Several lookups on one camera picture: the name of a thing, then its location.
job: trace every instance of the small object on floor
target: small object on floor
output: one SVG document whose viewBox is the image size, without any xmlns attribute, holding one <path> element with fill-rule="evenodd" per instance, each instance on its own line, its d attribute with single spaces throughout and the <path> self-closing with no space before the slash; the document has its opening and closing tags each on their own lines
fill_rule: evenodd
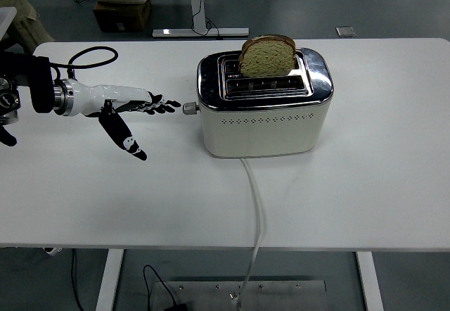
<svg viewBox="0 0 450 311">
<path fill-rule="evenodd" d="M 355 38 L 356 36 L 352 26 L 336 27 L 336 32 L 339 38 Z"/>
<path fill-rule="evenodd" d="M 57 253 L 59 253 L 63 248 L 43 248 L 43 249 L 48 255 L 54 256 Z"/>
</svg>

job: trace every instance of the table top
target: table top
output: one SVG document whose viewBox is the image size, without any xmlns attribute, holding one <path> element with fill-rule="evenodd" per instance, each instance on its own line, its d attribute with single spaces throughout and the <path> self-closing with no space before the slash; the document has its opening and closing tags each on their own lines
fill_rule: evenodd
<svg viewBox="0 0 450 311">
<path fill-rule="evenodd" d="M 450 250 L 450 43 L 443 39 L 297 40 L 318 51 L 335 94 L 317 145 L 252 158 L 263 248 Z M 243 41 L 47 43 L 66 63 L 90 46 L 114 63 L 77 71 L 84 84 L 146 88 L 196 100 L 197 64 Z M 109 58 L 92 52 L 77 63 Z M 211 156 L 199 115 L 124 113 L 145 162 L 97 119 L 36 114 L 20 89 L 19 122 L 0 146 L 0 244 L 96 248 L 247 248 L 255 204 L 243 165 Z"/>
</svg>

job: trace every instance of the toaster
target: toaster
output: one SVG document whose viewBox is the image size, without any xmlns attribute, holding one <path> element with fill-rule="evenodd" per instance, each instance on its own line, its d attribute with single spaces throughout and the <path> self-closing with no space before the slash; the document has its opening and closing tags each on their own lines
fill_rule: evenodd
<svg viewBox="0 0 450 311">
<path fill-rule="evenodd" d="M 333 83 L 323 57 L 296 49 L 296 66 L 280 77 L 244 77 L 241 51 L 215 53 L 198 64 L 198 104 L 185 103 L 185 114 L 200 112 L 206 149 L 221 158 L 300 153 L 319 137 Z"/>
</svg>

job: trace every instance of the table leg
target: table leg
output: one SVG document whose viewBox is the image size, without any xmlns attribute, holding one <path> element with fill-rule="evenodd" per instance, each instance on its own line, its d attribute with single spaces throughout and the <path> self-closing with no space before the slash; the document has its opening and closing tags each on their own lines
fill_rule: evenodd
<svg viewBox="0 0 450 311">
<path fill-rule="evenodd" d="M 193 30 L 184 29 L 163 29 L 153 30 L 153 36 L 165 37 L 248 37 L 248 28 L 206 28 L 205 0 L 191 0 Z"/>
<path fill-rule="evenodd" d="M 124 249 L 109 249 L 108 251 L 96 311 L 113 311 L 123 255 Z"/>
<path fill-rule="evenodd" d="M 358 260 L 359 276 L 361 277 L 367 311 L 383 311 L 384 308 L 372 253 L 358 251 L 356 252 L 356 258 Z"/>
</svg>

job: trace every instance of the toaster slot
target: toaster slot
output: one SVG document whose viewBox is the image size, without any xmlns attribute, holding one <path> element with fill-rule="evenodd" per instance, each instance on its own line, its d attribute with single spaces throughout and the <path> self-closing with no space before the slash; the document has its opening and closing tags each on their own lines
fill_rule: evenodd
<svg viewBox="0 0 450 311">
<path fill-rule="evenodd" d="M 292 77 L 265 77 L 265 78 L 243 78 L 231 79 L 226 81 L 226 98 L 235 98 L 242 96 L 262 94 L 274 95 L 282 94 L 286 91 L 295 93 L 305 90 L 302 77 L 299 75 Z"/>
</svg>

